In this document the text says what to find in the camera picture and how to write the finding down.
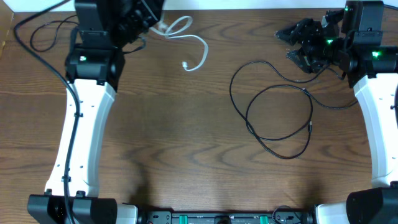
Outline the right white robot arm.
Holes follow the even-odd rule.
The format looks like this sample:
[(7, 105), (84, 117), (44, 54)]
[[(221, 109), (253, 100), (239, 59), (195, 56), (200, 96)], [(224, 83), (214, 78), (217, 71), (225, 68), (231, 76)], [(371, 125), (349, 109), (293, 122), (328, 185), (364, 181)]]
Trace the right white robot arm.
[(381, 23), (375, 16), (306, 18), (275, 34), (301, 44), (291, 56), (304, 72), (317, 65), (340, 67), (361, 107), (371, 151), (371, 189), (317, 205), (303, 223), (397, 223), (397, 47), (381, 44)]

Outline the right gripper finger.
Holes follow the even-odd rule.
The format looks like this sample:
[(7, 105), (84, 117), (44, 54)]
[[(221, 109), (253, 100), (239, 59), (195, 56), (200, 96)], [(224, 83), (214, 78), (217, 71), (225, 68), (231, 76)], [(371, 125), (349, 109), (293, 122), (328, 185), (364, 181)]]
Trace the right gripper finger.
[(311, 66), (307, 62), (305, 52), (302, 49), (291, 50), (286, 53), (286, 57), (296, 64), (303, 72), (311, 73)]
[(289, 45), (295, 45), (298, 41), (302, 40), (306, 36), (313, 23), (313, 19), (302, 19), (288, 28), (278, 30), (275, 33), (275, 37)]

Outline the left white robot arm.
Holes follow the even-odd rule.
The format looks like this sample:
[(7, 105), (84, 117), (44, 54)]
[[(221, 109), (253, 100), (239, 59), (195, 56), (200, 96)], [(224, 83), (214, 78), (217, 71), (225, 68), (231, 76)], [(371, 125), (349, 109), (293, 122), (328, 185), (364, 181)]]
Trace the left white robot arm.
[(67, 111), (57, 158), (42, 195), (29, 197), (39, 223), (144, 223), (141, 211), (100, 198), (104, 129), (125, 64), (123, 48), (159, 22), (163, 2), (76, 1), (62, 82)]

